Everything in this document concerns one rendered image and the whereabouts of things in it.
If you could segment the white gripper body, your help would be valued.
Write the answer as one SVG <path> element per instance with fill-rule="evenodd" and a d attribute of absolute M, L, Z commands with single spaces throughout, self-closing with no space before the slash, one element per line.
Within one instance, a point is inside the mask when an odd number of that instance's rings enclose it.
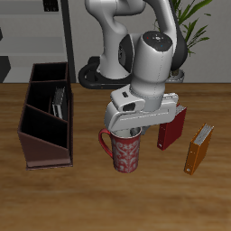
<path fill-rule="evenodd" d="M 107 105 L 104 123 L 110 132 L 171 122 L 176 114 L 179 96 L 175 93 L 164 94 L 162 104 L 154 112 L 119 112 L 114 104 Z"/>

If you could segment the red patterned mug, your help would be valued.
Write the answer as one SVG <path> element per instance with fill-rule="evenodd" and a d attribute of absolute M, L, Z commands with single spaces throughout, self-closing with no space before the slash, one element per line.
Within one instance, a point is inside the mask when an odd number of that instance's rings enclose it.
<path fill-rule="evenodd" d="M 131 173 L 138 167 L 142 128 L 136 136 L 130 135 L 131 129 L 109 132 L 104 128 L 98 134 L 99 143 L 113 159 L 114 168 L 122 173 Z M 109 135 L 112 149 L 106 145 L 103 134 Z"/>

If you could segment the red book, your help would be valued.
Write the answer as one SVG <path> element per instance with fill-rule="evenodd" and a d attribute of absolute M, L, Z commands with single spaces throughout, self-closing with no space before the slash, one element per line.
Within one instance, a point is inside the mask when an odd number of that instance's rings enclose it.
<path fill-rule="evenodd" d="M 157 147 L 162 151 L 167 149 L 172 143 L 181 137 L 184 126 L 187 108 L 178 104 L 174 119 L 165 124 L 160 124 Z"/>

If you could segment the orange book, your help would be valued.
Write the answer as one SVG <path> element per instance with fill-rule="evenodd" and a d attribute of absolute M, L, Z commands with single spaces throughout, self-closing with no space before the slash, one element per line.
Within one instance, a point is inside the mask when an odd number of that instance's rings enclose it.
<path fill-rule="evenodd" d="M 187 174 L 192 175 L 205 158 L 213 130 L 212 125 L 203 124 L 190 141 L 184 166 Z"/>

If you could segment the striped book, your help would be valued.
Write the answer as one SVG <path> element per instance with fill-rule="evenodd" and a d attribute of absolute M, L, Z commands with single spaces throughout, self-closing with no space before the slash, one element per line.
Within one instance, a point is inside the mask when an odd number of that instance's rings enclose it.
<path fill-rule="evenodd" d="M 51 113 L 63 120 L 68 120 L 68 103 L 65 88 L 56 88 L 51 98 Z"/>

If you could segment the dark brown desk caddy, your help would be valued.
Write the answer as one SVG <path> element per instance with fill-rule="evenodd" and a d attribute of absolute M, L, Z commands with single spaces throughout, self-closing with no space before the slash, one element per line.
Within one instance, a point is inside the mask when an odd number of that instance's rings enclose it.
<path fill-rule="evenodd" d="M 51 113 L 51 98 L 56 88 L 65 88 L 68 120 Z M 73 94 L 66 62 L 32 66 L 18 136 L 28 170 L 73 164 Z"/>

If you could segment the pot plant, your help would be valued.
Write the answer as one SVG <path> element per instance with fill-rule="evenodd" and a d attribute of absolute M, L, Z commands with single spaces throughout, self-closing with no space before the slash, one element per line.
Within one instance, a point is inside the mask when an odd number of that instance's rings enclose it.
<path fill-rule="evenodd" d="M 212 2 L 212 0 L 202 0 L 198 3 L 195 3 L 196 0 L 192 0 L 192 2 L 185 8 L 181 7 L 181 0 L 171 0 L 173 3 L 173 7 L 177 16 L 177 20 L 179 26 L 183 26 L 184 28 L 183 37 L 185 42 L 187 43 L 188 54 L 195 54 L 191 50 L 191 48 L 196 45 L 198 42 L 203 42 L 209 40 L 209 37 L 203 37 L 202 35 L 206 32 L 207 25 L 201 27 L 197 32 L 194 31 L 195 25 L 199 19 L 196 19 L 193 22 L 189 22 L 188 25 L 184 24 L 194 13 L 196 13 L 200 8 L 208 5 Z M 177 69 L 174 71 L 170 71 L 169 77 L 166 80 L 166 83 L 182 83 L 184 80 L 184 71 L 182 69 Z"/>

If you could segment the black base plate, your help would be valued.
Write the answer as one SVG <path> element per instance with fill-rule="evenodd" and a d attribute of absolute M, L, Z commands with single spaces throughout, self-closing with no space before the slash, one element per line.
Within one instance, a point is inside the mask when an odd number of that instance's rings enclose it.
<path fill-rule="evenodd" d="M 79 71 L 79 83 L 82 87 L 88 89 L 119 89 L 131 82 L 131 74 L 124 79 L 107 79 L 97 72 L 99 64 L 99 56 L 90 57 L 88 64 Z"/>

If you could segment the dark vertical post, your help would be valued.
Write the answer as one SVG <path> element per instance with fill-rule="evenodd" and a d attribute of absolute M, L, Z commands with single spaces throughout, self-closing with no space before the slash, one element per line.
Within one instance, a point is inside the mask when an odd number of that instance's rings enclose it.
<path fill-rule="evenodd" d="M 70 82 L 75 83 L 76 71 L 75 71 L 74 52 L 73 52 L 70 18 L 69 18 L 69 1 L 60 0 L 60 5 L 62 11 L 65 44 L 66 44 L 67 58 L 69 64 L 69 77 L 70 77 Z"/>

